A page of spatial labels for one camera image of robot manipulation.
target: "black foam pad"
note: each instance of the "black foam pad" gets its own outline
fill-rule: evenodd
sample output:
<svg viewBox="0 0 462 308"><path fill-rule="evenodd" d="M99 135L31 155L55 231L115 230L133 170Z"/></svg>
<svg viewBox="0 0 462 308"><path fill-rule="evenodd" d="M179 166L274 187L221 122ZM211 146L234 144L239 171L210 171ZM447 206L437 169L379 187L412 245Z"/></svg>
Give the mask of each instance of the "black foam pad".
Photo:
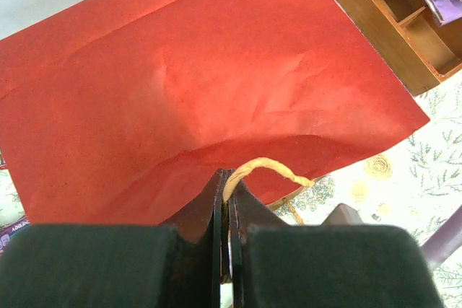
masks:
<svg viewBox="0 0 462 308"><path fill-rule="evenodd" d="M178 233L32 226L0 259L0 307L166 307Z"/></svg>
<svg viewBox="0 0 462 308"><path fill-rule="evenodd" d="M443 307L415 241L391 226L252 228L246 307Z"/></svg>

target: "red paper sheet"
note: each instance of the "red paper sheet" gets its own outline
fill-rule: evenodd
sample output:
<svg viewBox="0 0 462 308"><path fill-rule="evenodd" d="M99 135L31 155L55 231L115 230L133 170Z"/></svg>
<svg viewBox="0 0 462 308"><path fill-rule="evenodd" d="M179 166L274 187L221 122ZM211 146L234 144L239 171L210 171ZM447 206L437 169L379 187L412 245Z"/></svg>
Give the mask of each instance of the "red paper sheet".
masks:
<svg viewBox="0 0 462 308"><path fill-rule="evenodd" d="M86 0L0 42L0 79L33 224L156 224L219 167L319 177L428 121L333 0Z"/></svg>

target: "purple object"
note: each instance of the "purple object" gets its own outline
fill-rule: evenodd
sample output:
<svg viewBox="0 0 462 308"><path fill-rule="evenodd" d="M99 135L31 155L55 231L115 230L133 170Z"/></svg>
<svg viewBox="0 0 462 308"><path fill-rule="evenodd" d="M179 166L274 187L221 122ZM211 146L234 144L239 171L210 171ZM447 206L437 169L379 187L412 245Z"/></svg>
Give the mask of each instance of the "purple object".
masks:
<svg viewBox="0 0 462 308"><path fill-rule="evenodd" d="M444 263L462 245L462 206L422 245L430 270Z"/></svg>
<svg viewBox="0 0 462 308"><path fill-rule="evenodd" d="M26 226L29 226L29 219L26 217L20 219L11 226L8 226L6 229L1 230L0 232L0 255L5 251L5 247L10 243L12 237Z"/></svg>
<svg viewBox="0 0 462 308"><path fill-rule="evenodd" d="M460 0L425 0L439 25L446 25L462 18L462 1Z"/></svg>

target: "purple paper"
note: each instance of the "purple paper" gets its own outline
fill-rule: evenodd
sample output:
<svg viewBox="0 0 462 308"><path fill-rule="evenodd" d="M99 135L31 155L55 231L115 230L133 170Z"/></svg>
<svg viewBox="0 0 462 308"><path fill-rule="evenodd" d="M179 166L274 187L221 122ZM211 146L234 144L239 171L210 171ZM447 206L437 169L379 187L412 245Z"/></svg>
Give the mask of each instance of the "purple paper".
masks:
<svg viewBox="0 0 462 308"><path fill-rule="evenodd" d="M29 226L29 219L26 217L20 219L18 222L0 232L0 255L5 251L5 247L11 242L12 237L19 231Z"/></svg>
<svg viewBox="0 0 462 308"><path fill-rule="evenodd" d="M460 0L425 0L439 25L446 25L462 18L462 1Z"/></svg>

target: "jute string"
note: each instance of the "jute string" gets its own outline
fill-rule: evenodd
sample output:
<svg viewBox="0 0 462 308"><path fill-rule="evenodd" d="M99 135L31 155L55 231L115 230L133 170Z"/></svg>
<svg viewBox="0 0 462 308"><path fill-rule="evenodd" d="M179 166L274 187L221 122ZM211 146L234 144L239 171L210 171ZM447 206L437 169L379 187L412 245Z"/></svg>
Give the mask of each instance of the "jute string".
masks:
<svg viewBox="0 0 462 308"><path fill-rule="evenodd" d="M292 213L292 215L294 216L295 220L297 221L297 224L305 225L305 222L303 221L302 217L298 214L294 205L292 205L292 203L289 200L287 200L287 198L283 198L282 202L287 205L287 208L289 209L290 213Z"/></svg>
<svg viewBox="0 0 462 308"><path fill-rule="evenodd" d="M264 167L266 169L273 170L279 173L281 176L288 178L294 183L300 184L303 187L313 187L314 182L305 177L296 176L290 168L277 162L276 160L269 158L256 158L252 159L249 162L246 162L244 165L239 166L227 179L225 187L223 188L223 203L228 202L231 198L232 192L236 188L237 184L245 176L248 176L254 169L259 167Z"/></svg>

